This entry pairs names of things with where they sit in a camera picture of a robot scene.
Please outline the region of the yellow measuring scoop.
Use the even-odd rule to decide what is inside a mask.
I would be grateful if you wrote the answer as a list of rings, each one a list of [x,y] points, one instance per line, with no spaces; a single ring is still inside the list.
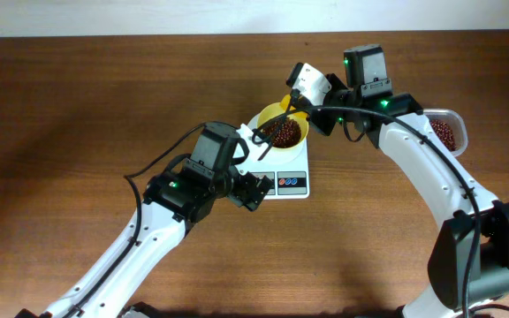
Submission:
[[[279,102],[279,105],[283,111],[286,111],[287,109],[293,110],[293,106],[290,105],[291,96],[285,95],[283,99]],[[291,118],[300,118],[303,120],[306,120],[308,117],[308,114],[306,112],[297,112],[290,115]]]

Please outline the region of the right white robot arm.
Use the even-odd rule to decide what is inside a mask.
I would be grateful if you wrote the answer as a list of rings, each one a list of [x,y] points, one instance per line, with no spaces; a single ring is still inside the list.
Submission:
[[[471,317],[509,294],[509,202],[481,186],[437,137],[422,106],[394,94],[377,44],[344,53],[346,80],[308,64],[289,84],[312,105],[321,134],[353,123],[405,173],[433,215],[438,236],[429,287],[399,317]]]

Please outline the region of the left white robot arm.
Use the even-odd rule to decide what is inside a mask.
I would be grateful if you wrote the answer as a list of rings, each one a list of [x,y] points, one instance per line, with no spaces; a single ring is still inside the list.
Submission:
[[[269,178],[240,170],[253,132],[221,122],[198,125],[190,154],[174,157],[144,192],[132,189],[136,210],[117,239],[44,317],[117,317],[156,264],[226,198],[255,211],[272,187]]]

